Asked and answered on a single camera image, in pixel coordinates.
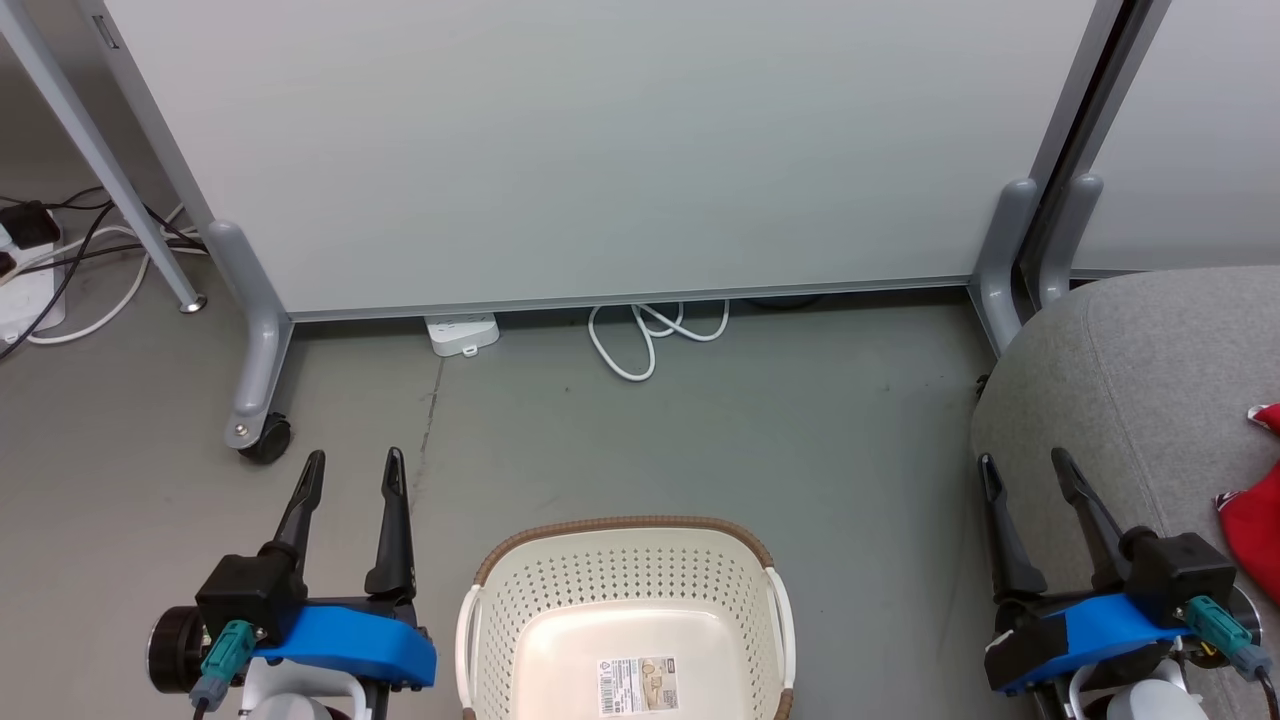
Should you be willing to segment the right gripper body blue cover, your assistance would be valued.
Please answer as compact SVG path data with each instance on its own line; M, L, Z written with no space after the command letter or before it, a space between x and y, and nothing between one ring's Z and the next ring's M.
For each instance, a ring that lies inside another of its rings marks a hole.
M989 688L1006 696L1108 692L1149 676L1181 638L1184 623L1160 626L1125 594L995 596L996 637L986 647Z

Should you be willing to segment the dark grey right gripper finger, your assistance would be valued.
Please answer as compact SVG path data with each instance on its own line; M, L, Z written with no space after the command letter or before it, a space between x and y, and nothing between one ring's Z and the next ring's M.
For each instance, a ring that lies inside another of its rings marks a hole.
M993 601L1006 603L1038 598L1048 591L1048 584L1043 573L1030 561L1018 534L1007 506L1009 493L995 459L989 454L982 454L978 469Z
M1132 565L1123 555L1123 533L1117 523L1085 479L1074 457L1064 447L1053 447L1050 456L1062 497L1075 511L1085 539L1093 565L1091 577L1093 589L1120 592Z

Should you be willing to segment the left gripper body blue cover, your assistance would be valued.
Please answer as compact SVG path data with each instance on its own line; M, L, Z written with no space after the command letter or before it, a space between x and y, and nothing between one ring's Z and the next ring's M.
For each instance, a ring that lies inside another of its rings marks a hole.
M410 606L365 612L352 603L308 603L278 647L255 647L252 659L291 661L346 673L387 689L419 691L436 679L438 652L408 616ZM164 694L187 694L214 641L195 606L168 609L147 641L147 676Z

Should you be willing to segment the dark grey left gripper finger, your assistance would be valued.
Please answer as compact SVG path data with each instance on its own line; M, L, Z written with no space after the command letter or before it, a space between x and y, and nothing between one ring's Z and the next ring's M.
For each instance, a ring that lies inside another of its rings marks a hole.
M323 497L326 455L312 451L305 461L273 538L261 547L261 570L269 587L300 584L305 573L310 529Z
M383 515L375 564L367 571L364 591L376 600L412 602L416 596L416 571L410 510L410 487L404 456L397 447L388 448L381 475Z

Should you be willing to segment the red clothing with white stripe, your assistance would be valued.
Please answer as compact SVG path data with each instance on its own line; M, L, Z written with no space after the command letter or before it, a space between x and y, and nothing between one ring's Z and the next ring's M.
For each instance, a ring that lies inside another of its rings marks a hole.
M1248 489L1213 498L1236 564L1280 606L1280 459Z

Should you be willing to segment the cream perforated laundry basket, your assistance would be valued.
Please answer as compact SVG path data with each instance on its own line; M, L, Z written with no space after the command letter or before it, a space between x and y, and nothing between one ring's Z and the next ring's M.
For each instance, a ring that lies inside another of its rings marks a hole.
M456 624L462 719L604 720L596 662L652 656L676 657L680 710L616 720L794 720L794 611L751 532L625 516L507 538Z

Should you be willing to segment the black caster wheel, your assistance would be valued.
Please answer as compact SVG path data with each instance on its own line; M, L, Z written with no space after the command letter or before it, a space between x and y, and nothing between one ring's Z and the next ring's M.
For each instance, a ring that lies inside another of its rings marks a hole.
M265 466L278 461L289 448L293 438L291 423L283 413L269 413L262 424L259 439L238 450L241 457Z

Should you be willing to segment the grey fabric sofa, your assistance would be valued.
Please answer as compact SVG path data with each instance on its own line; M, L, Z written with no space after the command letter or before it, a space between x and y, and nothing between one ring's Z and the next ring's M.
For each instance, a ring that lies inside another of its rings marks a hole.
M1064 447L1120 529L1193 532L1236 568L1222 603L1272 659L1270 680L1202 669L1180 643L1208 720L1280 720L1280 606L1236 564L1213 506L1280 459L1280 266L1097 281L1036 314L1004 351L972 421L1032 562L1053 594L1093 565L1051 462Z

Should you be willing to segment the small white power strip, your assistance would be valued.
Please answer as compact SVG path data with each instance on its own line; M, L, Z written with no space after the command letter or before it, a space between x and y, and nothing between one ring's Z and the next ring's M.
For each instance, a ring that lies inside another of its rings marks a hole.
M433 352L439 357L475 357L500 338L493 313L463 313L424 318Z

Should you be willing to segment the paper label sticker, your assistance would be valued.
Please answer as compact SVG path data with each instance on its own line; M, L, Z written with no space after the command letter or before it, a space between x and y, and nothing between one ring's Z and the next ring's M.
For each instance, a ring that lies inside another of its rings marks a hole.
M595 669L598 710L604 720L680 710L675 656L607 659Z

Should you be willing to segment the long white power strip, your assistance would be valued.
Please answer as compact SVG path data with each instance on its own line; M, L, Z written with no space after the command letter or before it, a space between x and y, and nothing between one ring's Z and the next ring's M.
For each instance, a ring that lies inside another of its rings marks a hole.
M61 268L41 269L65 249L61 223L54 217L47 219L52 228L45 233L46 240L27 241L24 247L0 225L0 348L13 345L32 327L63 281Z

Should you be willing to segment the black power adapter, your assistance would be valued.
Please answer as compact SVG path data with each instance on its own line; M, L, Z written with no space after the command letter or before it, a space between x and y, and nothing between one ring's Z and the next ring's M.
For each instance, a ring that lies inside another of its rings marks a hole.
M14 246L31 250L60 240L61 227L44 202L26 201L0 208L0 249Z

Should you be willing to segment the grey metal table leg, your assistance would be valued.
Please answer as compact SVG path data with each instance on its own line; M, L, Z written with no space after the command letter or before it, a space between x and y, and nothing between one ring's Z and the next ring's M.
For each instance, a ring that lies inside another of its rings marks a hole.
M180 311L200 311L206 299L195 291L178 265L157 223L134 191L22 0L0 0L0 35L96 174L115 209L143 245L150 261L178 299Z

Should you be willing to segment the white partition panel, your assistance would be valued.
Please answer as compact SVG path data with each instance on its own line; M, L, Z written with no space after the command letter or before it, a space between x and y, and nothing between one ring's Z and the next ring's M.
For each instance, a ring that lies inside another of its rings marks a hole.
M1076 275L1280 265L1280 0L1171 0L1092 170Z
M1093 0L106 0L296 315L959 278Z

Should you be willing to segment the grey partition post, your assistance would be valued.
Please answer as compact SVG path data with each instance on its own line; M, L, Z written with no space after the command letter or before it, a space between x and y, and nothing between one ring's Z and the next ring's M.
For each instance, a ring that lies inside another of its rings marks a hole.
M1116 0L1062 150L1024 241L1020 270L1034 311L1071 290L1073 264L1105 190L1098 155L1172 0Z
M247 345L227 423L227 445L238 452L253 445L271 409L294 323L233 222L216 219L163 114L108 10L106 0L73 0L101 38L102 55L178 199L202 233L212 261L244 314Z
M1125 0L1092 0L1092 13L1070 70L1039 142L1029 176L1006 183L995 205L968 292L987 340L998 356L1021 328L1014 293L1018 254L1030 229L1059 160L1073 138L1076 117L1087 106L1094 73Z

